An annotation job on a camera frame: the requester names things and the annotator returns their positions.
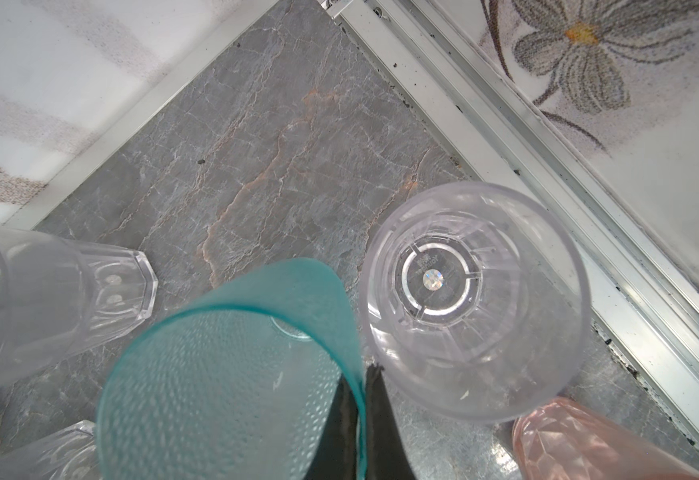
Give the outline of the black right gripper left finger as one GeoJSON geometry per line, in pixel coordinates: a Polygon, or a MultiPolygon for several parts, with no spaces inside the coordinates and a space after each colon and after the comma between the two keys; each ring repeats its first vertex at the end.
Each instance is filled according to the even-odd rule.
{"type": "Polygon", "coordinates": [[[347,379],[342,376],[329,411],[316,455],[304,480],[357,479],[359,410],[347,379]]]}

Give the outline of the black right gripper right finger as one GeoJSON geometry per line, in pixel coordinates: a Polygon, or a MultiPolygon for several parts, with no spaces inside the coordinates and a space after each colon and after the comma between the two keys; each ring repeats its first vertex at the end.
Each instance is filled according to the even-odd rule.
{"type": "Polygon", "coordinates": [[[367,479],[415,480],[383,381],[383,367],[379,364],[371,364],[367,368],[365,400],[367,479]]]}

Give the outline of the teal frosted glass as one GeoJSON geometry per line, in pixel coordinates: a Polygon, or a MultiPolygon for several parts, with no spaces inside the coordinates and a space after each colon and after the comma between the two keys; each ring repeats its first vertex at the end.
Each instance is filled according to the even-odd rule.
{"type": "Polygon", "coordinates": [[[342,280],[279,261],[199,297],[136,338],[97,410],[107,479],[302,479],[335,426],[367,468],[363,358],[342,280]]]}

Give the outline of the clear round glass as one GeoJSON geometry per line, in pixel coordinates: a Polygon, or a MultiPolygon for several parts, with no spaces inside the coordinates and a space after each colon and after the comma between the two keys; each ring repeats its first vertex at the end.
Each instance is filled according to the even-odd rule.
{"type": "Polygon", "coordinates": [[[483,424],[557,396],[591,329],[589,278],[561,221],[475,181],[389,214],[363,262],[359,307],[391,383],[433,413],[483,424]]]}

